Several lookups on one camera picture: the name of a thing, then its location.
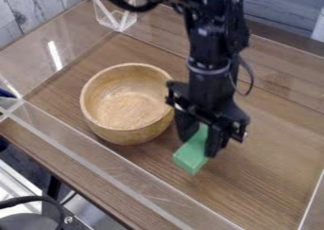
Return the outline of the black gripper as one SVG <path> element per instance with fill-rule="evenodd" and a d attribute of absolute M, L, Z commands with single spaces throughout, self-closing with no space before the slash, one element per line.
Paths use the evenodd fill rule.
<path fill-rule="evenodd" d="M 169 80 L 166 103 L 174 107 L 179 137 L 187 142 L 200 124 L 208 126 L 205 156 L 215 158 L 228 141 L 244 141 L 251 117 L 235 101 L 239 68 L 201 70 L 189 68 L 188 82 Z"/>

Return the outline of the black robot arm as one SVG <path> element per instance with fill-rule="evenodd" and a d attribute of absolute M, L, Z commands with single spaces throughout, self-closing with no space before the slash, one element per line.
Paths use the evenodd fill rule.
<path fill-rule="evenodd" d="M 166 0 L 148 0 L 153 3 Z M 235 95 L 243 50 L 249 44 L 244 0 L 170 0 L 189 38 L 189 80 L 166 83 L 166 102 L 176 109 L 179 136 L 188 141 L 208 126 L 204 154 L 213 158 L 235 139 L 244 141 L 251 117 Z"/>

